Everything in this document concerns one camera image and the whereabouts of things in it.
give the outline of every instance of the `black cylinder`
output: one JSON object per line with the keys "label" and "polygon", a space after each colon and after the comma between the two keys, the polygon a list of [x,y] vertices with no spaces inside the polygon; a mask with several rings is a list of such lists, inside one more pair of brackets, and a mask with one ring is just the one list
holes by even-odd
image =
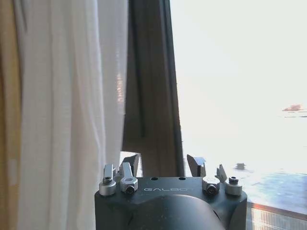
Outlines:
{"label": "black cylinder", "polygon": [[225,230],[211,206],[188,195],[159,196],[142,203],[129,230]]}

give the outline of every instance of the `beige curtain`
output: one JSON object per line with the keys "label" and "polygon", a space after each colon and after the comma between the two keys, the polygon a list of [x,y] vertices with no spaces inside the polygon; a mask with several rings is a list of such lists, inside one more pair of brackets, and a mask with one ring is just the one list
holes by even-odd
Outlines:
{"label": "beige curtain", "polygon": [[21,88],[12,0],[0,0],[0,229],[17,224]]}

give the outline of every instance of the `silver clamp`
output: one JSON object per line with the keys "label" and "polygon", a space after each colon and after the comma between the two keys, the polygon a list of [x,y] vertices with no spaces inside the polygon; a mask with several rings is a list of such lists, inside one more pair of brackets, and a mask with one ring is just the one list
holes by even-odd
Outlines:
{"label": "silver clamp", "polygon": [[209,195],[216,195],[220,190],[220,180],[215,177],[205,176],[202,178],[202,189]]}
{"label": "silver clamp", "polygon": [[99,184],[99,194],[102,196],[111,196],[116,191],[116,182],[113,180],[115,169],[113,164],[106,164],[104,168],[104,178]]}
{"label": "silver clamp", "polygon": [[132,175],[129,162],[123,162],[119,169],[123,176],[120,180],[120,189],[126,194],[133,194],[138,190],[138,179]]}
{"label": "silver clamp", "polygon": [[221,183],[224,183],[227,180],[227,175],[225,173],[224,167],[220,164],[219,168],[216,168],[216,176]]}
{"label": "silver clamp", "polygon": [[228,182],[225,182],[225,192],[229,195],[240,196],[242,193],[242,184],[239,183],[239,179],[234,176],[229,177]]}

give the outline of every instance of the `logo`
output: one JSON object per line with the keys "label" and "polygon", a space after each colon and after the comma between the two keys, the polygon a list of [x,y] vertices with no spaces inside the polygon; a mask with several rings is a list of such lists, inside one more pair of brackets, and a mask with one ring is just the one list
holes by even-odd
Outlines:
{"label": "logo", "polygon": [[144,188],[144,191],[192,191],[192,188]]}

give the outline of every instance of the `white curtain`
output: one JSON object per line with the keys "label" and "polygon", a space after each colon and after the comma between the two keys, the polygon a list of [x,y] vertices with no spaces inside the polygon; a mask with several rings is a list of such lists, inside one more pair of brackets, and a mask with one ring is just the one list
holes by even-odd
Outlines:
{"label": "white curtain", "polygon": [[19,230],[94,230],[122,145],[127,0],[15,0],[23,70]]}

